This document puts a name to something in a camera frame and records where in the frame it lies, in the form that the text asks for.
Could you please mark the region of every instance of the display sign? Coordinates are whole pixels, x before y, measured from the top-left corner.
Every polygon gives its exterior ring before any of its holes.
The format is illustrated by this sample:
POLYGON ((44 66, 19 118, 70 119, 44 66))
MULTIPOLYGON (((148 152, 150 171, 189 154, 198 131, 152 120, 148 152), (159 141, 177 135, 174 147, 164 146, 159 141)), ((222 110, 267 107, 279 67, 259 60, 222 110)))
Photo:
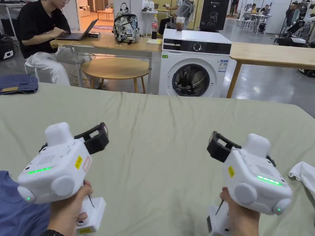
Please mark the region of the display sign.
POLYGON ((204 0, 199 28, 223 30, 229 0, 204 0))

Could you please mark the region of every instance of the laptop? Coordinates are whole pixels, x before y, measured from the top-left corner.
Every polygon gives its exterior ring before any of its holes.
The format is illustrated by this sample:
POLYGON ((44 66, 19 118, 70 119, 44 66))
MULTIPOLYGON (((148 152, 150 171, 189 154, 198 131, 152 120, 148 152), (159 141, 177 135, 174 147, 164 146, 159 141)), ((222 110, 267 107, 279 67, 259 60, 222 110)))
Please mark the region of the laptop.
POLYGON ((98 20, 99 19, 93 20, 83 34, 82 33, 63 34, 56 37, 56 39, 80 41, 81 39, 85 38, 88 35, 88 33, 91 31, 91 29, 94 27, 98 20))

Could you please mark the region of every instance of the wristwatch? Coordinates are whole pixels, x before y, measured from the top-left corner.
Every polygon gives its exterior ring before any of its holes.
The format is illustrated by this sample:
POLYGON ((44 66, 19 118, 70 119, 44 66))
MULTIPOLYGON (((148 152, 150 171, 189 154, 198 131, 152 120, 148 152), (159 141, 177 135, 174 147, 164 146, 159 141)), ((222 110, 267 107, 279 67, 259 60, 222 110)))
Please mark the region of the wristwatch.
POLYGON ((46 232, 42 233, 40 236, 64 236, 64 235, 55 230, 48 229, 46 230, 46 232))

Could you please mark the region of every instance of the patterned backpack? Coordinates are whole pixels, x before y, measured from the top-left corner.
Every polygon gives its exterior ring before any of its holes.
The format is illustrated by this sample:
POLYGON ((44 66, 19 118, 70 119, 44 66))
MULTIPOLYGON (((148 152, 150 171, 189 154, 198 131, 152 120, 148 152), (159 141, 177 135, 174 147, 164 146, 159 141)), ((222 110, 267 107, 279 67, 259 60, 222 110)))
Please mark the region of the patterned backpack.
POLYGON ((140 39, 138 18, 133 12, 129 11, 126 3, 121 4, 120 11, 115 17, 113 33, 118 43, 131 44, 138 42, 140 39))

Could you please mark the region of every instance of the plastic cup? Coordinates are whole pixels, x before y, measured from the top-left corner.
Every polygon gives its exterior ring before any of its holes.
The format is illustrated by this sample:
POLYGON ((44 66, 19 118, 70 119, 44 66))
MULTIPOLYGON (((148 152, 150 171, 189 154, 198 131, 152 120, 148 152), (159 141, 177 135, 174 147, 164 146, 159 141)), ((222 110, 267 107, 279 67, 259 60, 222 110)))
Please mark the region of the plastic cup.
POLYGON ((176 17, 176 30, 182 31, 185 24, 185 17, 177 16, 176 17))

